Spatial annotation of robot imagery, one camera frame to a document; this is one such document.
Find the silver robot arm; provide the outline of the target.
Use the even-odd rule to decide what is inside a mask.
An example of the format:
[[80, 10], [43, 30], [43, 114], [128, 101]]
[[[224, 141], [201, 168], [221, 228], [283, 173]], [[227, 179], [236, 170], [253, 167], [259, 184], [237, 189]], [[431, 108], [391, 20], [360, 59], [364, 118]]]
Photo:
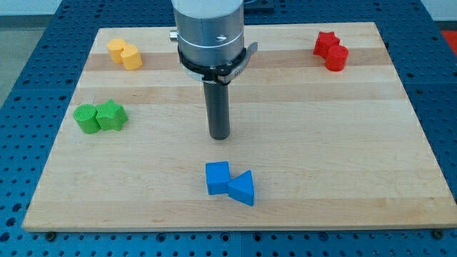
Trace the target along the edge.
[[172, 0], [179, 50], [199, 66], [221, 66], [244, 48], [243, 0]]

